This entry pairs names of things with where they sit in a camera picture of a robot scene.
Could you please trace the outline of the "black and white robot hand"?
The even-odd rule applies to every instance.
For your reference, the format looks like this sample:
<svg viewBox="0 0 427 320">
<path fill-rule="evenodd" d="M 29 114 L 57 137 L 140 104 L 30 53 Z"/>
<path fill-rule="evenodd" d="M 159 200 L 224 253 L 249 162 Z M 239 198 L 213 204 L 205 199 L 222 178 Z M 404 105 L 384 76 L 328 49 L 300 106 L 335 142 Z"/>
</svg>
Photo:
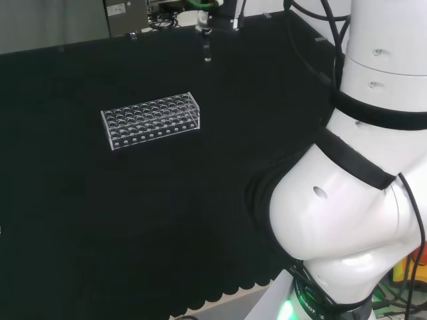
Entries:
<svg viewBox="0 0 427 320">
<path fill-rule="evenodd" d="M 238 31 L 244 26 L 247 1 L 189 1 L 197 10 L 196 29 L 209 33 Z"/>
</svg>

